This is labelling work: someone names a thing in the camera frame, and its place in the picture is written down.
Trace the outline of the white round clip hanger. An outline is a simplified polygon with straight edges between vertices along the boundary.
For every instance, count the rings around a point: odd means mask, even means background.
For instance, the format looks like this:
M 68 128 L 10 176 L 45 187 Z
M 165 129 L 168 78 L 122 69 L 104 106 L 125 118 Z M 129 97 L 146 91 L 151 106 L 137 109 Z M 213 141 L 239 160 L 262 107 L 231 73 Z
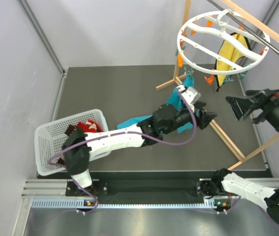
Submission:
M 243 17 L 230 10 L 231 14 L 235 14 L 239 20 Z M 245 36 L 251 46 L 251 51 L 245 48 L 237 39 L 232 37 L 231 33 L 238 33 Z M 261 35 L 270 42 L 267 34 Z M 233 45 L 244 57 L 237 60 L 236 63 L 219 56 L 219 49 L 224 41 Z M 246 69 L 247 64 L 251 64 L 251 68 L 258 66 L 269 52 L 269 47 L 258 42 L 255 36 L 247 32 L 241 26 L 235 26 L 227 17 L 227 10 L 209 11 L 198 14 L 188 19 L 180 28 L 176 38 L 177 52 L 181 55 L 183 62 L 200 72 L 213 75 L 233 75 L 239 74 Z M 201 66 L 195 59 L 186 52 L 187 48 L 195 49 L 197 52 L 211 57 L 214 62 L 220 60 L 232 67 L 229 71 L 217 71 L 215 69 L 206 69 Z

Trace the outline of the red sock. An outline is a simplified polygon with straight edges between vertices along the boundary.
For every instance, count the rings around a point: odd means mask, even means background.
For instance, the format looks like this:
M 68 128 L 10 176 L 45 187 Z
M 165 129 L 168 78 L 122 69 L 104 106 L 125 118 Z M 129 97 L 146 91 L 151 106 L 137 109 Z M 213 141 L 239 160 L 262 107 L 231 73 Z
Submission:
M 103 129 L 99 126 L 99 124 L 90 119 L 85 123 L 84 122 L 77 123 L 77 127 L 80 128 L 84 133 L 103 132 Z

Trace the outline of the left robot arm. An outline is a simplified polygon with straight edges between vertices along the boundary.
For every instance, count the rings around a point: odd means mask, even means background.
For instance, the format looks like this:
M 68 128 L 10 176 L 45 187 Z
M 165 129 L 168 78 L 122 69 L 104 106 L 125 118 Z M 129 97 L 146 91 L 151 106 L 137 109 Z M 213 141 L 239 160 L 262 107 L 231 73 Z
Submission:
M 217 117 L 205 110 L 204 102 L 197 102 L 191 114 L 187 107 L 176 109 L 171 104 L 161 105 L 151 117 L 129 127 L 107 132 L 84 132 L 76 128 L 62 145 L 64 164 L 68 175 L 77 182 L 83 195 L 93 191 L 89 163 L 102 153 L 123 148 L 141 148 L 163 141 L 163 135 L 195 121 L 199 129 L 206 128 Z

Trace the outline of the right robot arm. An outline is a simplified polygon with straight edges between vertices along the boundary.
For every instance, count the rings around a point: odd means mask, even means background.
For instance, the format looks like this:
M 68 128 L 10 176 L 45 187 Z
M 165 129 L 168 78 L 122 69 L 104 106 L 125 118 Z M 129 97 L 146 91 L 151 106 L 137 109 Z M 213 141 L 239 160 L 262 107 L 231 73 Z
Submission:
M 228 96 L 226 101 L 236 119 L 242 121 L 255 110 L 261 110 L 253 124 L 267 121 L 279 133 L 279 89 L 248 90 L 243 98 Z M 231 193 L 244 198 L 266 211 L 279 225 L 279 188 L 271 188 L 240 177 L 232 170 L 222 168 L 199 186 L 201 194 L 214 197 Z

